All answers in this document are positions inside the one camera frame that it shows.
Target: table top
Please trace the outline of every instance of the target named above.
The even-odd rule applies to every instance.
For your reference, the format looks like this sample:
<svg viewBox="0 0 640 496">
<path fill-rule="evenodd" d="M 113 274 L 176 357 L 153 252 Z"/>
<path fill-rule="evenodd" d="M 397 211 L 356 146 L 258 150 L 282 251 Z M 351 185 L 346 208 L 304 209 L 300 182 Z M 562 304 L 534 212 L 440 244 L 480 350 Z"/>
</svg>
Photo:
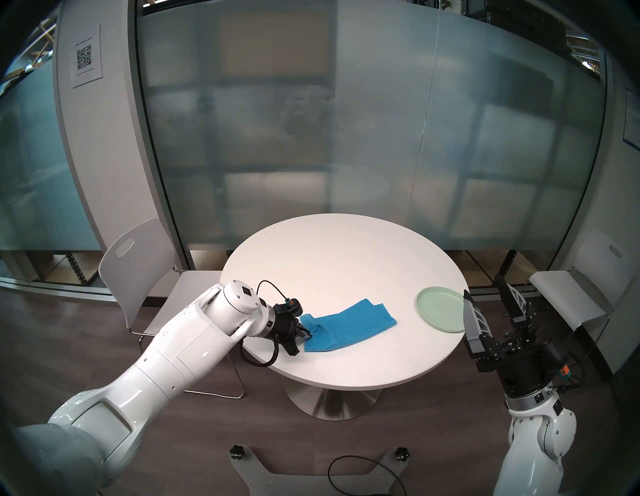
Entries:
<svg viewBox="0 0 640 496">
<path fill-rule="evenodd" d="M 231 279 L 254 289 L 269 280 L 314 317 L 364 298 L 385 304 L 397 324 L 374 337 L 334 351 L 306 353 L 303 344 L 296 356 L 280 350 L 271 368 L 313 386 L 372 390 L 409 382 L 447 358 L 464 336 L 431 327 L 415 301 L 429 286 L 468 289 L 455 263 L 420 234 L 373 217 L 316 214 L 270 225 L 229 257 L 220 282 Z M 283 302 L 267 283 L 259 296 L 270 305 Z M 244 347 L 262 362 L 273 354 L 267 339 L 246 338 Z"/>
</svg>

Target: mint green plate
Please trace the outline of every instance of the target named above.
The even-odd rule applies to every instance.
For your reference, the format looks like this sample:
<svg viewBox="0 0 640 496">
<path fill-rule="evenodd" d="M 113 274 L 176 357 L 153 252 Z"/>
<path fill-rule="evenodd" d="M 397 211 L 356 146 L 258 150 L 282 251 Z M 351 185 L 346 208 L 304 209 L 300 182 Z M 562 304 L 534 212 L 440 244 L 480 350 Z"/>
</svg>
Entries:
<svg viewBox="0 0 640 496">
<path fill-rule="evenodd" d="M 440 286 L 426 287 L 418 293 L 416 304 L 424 320 L 444 332 L 463 332 L 463 296 Z"/>
</svg>

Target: blue towel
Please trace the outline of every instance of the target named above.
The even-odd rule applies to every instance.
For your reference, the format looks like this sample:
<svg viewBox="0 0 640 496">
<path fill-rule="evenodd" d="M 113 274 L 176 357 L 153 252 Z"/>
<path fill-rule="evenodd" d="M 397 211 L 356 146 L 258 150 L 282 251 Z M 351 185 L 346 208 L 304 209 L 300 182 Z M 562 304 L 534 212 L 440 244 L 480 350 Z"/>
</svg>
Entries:
<svg viewBox="0 0 640 496">
<path fill-rule="evenodd" d="M 385 306 L 362 300 L 339 314 L 313 317 L 305 314 L 300 322 L 311 333 L 305 351 L 331 351 L 375 336 L 397 324 Z"/>
</svg>

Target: frosted glass wall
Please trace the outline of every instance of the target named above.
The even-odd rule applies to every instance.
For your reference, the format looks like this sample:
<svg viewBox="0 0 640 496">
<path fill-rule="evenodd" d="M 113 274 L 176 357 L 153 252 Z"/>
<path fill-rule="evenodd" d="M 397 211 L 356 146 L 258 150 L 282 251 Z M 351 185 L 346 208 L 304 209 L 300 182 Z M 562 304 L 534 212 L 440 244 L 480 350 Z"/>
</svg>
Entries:
<svg viewBox="0 0 640 496">
<path fill-rule="evenodd" d="M 393 0 L 222 0 L 138 22 L 187 249 L 320 212 L 442 248 L 555 249 L 568 228 L 604 88 L 527 40 Z"/>
<path fill-rule="evenodd" d="M 528 40 L 440 16 L 406 225 L 444 248 L 556 249 L 578 208 L 604 84 Z"/>
<path fill-rule="evenodd" d="M 52 68 L 0 98 L 0 250 L 100 250 L 60 138 Z"/>
</svg>

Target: chair seat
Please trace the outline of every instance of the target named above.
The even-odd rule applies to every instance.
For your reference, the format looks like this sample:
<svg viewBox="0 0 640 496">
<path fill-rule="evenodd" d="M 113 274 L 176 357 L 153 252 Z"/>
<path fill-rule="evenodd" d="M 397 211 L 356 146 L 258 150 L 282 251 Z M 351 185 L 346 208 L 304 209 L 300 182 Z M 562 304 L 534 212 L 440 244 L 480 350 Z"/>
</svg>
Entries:
<svg viewBox="0 0 640 496">
<path fill-rule="evenodd" d="M 183 272 L 171 294 L 145 332 L 158 334 L 160 329 L 199 295 L 220 282 L 222 271 L 198 270 Z"/>
<path fill-rule="evenodd" d="M 606 314 L 567 271 L 536 272 L 529 281 L 574 331 L 583 322 Z"/>
</svg>

